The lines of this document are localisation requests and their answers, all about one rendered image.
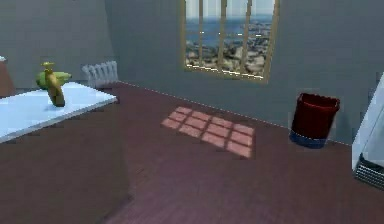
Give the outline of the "wooden barred window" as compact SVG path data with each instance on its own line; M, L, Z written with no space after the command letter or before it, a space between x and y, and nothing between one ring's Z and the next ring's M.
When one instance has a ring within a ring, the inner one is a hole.
M266 83L281 0L180 0L185 70Z

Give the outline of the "white radiator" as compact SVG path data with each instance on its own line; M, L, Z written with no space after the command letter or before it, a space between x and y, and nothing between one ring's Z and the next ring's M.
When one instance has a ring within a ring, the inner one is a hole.
M119 81L116 61L84 65L81 70L86 74L87 83L92 88L100 88L103 85Z

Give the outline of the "dark red bin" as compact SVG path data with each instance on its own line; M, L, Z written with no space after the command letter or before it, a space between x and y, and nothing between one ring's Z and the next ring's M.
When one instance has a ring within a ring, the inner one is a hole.
M297 98L290 140L311 149L323 148L339 109L338 98L301 93Z

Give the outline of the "green round object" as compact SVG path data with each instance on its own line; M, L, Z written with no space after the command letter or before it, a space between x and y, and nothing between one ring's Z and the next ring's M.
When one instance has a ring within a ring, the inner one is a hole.
M67 83L71 78L72 75L67 72L54 72L54 76L56 77L58 83L60 85L64 85ZM45 82L45 73L40 72L36 76L36 84L40 89L46 90L47 84Z

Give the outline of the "brown counter with white top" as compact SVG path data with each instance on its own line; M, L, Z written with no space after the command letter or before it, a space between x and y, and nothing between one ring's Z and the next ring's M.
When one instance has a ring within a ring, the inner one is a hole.
M0 99L0 224L103 224L129 202L115 86Z

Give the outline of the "white fridge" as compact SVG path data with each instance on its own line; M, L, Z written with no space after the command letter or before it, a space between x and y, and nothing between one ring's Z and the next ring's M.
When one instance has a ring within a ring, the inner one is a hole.
M376 88L352 144L356 179L384 191L384 72L376 74Z

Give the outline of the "brown box with white top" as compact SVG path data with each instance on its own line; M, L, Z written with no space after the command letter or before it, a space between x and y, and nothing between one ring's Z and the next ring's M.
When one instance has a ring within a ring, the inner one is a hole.
M7 69L7 59L0 56L0 98L15 94L15 86Z

